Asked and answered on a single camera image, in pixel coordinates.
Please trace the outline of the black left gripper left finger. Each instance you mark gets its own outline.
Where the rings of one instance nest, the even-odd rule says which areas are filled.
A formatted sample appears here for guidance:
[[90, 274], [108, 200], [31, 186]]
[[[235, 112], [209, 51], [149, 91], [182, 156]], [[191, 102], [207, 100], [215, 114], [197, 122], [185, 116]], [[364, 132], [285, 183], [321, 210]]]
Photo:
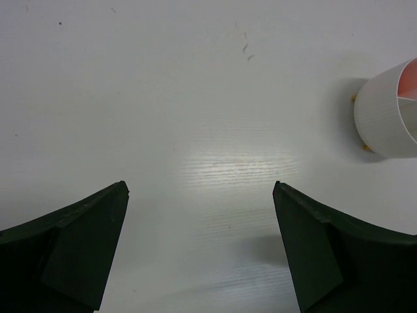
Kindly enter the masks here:
[[98, 311], [128, 199], [120, 181], [1, 231], [1, 311]]

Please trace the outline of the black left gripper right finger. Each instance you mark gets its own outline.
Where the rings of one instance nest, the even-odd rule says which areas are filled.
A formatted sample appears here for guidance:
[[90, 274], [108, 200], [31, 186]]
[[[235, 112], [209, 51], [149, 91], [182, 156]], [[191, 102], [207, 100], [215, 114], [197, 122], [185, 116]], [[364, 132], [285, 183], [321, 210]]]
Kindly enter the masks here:
[[277, 181], [274, 205], [301, 312], [415, 312], [416, 236]]

